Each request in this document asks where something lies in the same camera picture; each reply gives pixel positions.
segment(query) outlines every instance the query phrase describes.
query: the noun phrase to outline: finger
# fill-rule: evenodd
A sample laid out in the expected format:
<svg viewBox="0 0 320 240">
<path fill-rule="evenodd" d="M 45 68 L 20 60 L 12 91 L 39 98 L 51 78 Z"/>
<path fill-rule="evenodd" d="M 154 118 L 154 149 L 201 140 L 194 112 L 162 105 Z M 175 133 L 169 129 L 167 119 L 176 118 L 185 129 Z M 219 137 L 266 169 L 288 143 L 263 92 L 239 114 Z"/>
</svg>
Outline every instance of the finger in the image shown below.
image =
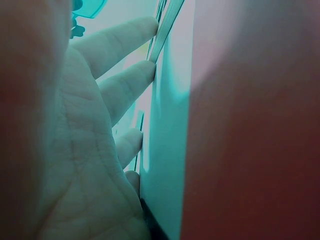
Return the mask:
<svg viewBox="0 0 320 240">
<path fill-rule="evenodd" d="M 138 197 L 140 197 L 140 176 L 136 171 L 127 171 L 125 176 L 128 179 L 129 183 L 134 188 Z"/>
<path fill-rule="evenodd" d="M 152 83 L 155 72 L 154 63 L 142 61 L 99 84 L 101 96 L 110 113 L 112 126 Z"/>
<path fill-rule="evenodd" d="M 138 154 L 142 146 L 143 134 L 136 128 L 115 140 L 115 148 L 119 162 L 124 169 Z"/>
<path fill-rule="evenodd" d="M 75 42 L 77 49 L 87 61 L 92 76 L 97 79 L 126 55 L 150 40 L 158 29 L 153 17 L 133 21 L 102 30 L 88 38 Z"/>
</svg>

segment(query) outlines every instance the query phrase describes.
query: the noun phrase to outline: green plastic object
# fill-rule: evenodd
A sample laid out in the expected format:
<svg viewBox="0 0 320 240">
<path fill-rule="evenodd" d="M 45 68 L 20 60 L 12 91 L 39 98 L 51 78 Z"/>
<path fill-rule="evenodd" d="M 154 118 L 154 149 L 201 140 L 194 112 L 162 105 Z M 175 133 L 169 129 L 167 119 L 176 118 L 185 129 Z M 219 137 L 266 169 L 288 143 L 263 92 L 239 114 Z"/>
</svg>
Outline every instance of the green plastic object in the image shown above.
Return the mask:
<svg viewBox="0 0 320 240">
<path fill-rule="evenodd" d="M 94 19 L 105 6 L 107 0 L 73 0 L 72 2 L 73 11 L 70 39 L 82 37 L 86 30 L 83 26 L 78 25 L 76 18 Z"/>
<path fill-rule="evenodd" d="M 81 0 L 74 0 L 74 6 L 77 6 Z M 74 10 L 73 17 L 83 17 L 87 19 L 94 19 L 105 6 L 107 0 L 82 0 L 82 7 Z"/>
</svg>

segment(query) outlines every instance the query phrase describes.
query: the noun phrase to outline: red surface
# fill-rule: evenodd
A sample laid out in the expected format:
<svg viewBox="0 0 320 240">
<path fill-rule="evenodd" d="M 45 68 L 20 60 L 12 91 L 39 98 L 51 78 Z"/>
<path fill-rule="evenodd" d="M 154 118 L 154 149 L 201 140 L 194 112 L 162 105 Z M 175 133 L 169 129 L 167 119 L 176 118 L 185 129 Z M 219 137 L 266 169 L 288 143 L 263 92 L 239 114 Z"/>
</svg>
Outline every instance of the red surface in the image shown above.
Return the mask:
<svg viewBox="0 0 320 240">
<path fill-rule="evenodd" d="M 320 24 L 301 2 L 196 1 L 182 240 L 320 239 Z"/>
</svg>

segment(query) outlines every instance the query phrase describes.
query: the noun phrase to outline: hand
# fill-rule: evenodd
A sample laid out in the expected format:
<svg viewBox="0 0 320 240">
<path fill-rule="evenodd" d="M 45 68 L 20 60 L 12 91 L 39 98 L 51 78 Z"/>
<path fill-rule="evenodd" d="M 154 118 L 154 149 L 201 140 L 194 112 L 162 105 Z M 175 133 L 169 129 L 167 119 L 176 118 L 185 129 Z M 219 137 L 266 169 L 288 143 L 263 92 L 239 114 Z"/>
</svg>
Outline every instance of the hand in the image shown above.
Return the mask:
<svg viewBox="0 0 320 240">
<path fill-rule="evenodd" d="M 142 133 L 115 143 L 112 126 L 153 81 L 155 65 L 96 79 L 158 23 L 137 19 L 68 46 L 70 12 L 67 0 L 0 3 L 2 237 L 148 239 L 139 180 L 123 172 Z"/>
</svg>

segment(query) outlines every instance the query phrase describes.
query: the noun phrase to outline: teal surface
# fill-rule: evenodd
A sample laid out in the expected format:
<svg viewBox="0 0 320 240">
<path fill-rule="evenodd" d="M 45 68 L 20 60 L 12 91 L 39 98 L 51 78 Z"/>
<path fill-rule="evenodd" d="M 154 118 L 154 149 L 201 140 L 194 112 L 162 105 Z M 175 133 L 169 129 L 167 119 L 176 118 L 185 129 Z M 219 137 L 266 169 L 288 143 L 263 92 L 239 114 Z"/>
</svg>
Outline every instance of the teal surface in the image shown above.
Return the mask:
<svg viewBox="0 0 320 240">
<path fill-rule="evenodd" d="M 103 9 L 107 0 L 82 0 L 83 5 L 79 10 L 73 11 L 73 17 L 94 19 Z"/>
</svg>

